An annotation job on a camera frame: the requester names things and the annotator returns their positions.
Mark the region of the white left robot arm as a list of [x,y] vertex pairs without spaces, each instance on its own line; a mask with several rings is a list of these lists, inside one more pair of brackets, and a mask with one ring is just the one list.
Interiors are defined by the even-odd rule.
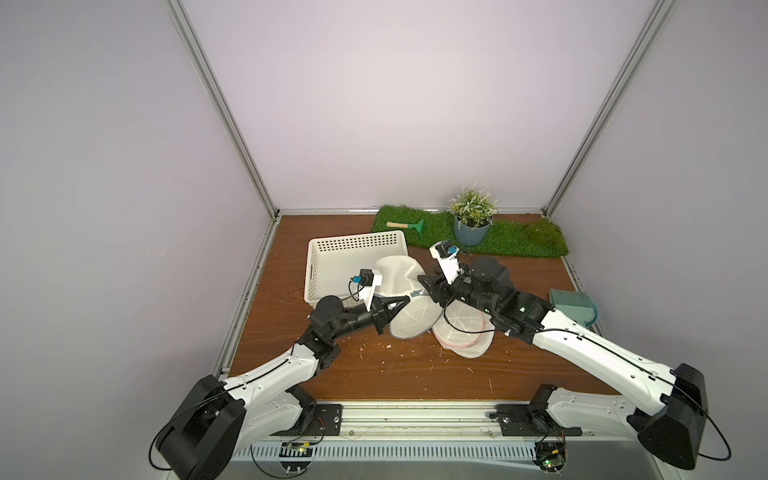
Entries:
[[197,381],[151,441],[150,454],[159,454],[179,479],[215,479],[242,448],[275,433],[306,432],[315,401],[302,383],[334,362],[339,339],[369,327],[382,332],[410,301],[376,295],[347,308],[337,296],[323,297],[286,352],[227,380]]

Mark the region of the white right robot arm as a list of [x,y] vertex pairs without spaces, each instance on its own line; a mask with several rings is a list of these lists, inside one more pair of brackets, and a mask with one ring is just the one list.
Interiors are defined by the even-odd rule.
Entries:
[[489,315],[496,330],[549,351],[614,389],[612,395],[552,388],[544,418],[554,428],[582,428],[639,441],[659,460],[695,468],[708,420],[703,374],[643,358],[595,334],[540,297],[517,289],[493,258],[471,265],[442,259],[419,283],[442,307],[461,302]]

